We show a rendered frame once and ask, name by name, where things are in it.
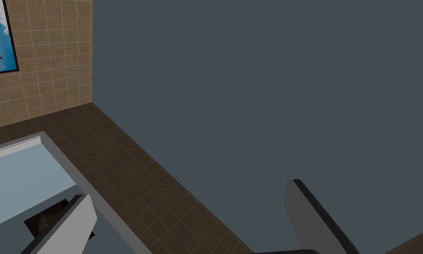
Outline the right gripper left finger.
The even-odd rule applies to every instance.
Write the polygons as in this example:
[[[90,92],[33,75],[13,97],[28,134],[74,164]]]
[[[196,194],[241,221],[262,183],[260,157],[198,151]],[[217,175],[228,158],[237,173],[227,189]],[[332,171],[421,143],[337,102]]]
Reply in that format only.
[[[96,221],[90,195],[75,195],[21,254],[82,254]]]

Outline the dark brown flat object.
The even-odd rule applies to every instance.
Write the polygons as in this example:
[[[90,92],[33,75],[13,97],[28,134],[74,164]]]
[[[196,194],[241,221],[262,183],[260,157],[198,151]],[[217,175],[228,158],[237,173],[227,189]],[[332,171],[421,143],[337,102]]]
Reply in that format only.
[[[32,236],[36,238],[67,204],[68,201],[64,199],[28,218],[24,221],[24,224]]]

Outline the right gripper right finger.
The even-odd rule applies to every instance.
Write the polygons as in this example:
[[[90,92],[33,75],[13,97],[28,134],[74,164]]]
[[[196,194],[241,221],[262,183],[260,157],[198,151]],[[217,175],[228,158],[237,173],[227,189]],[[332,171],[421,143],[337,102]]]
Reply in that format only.
[[[302,249],[316,254],[360,254],[300,179],[287,181],[285,208]]]

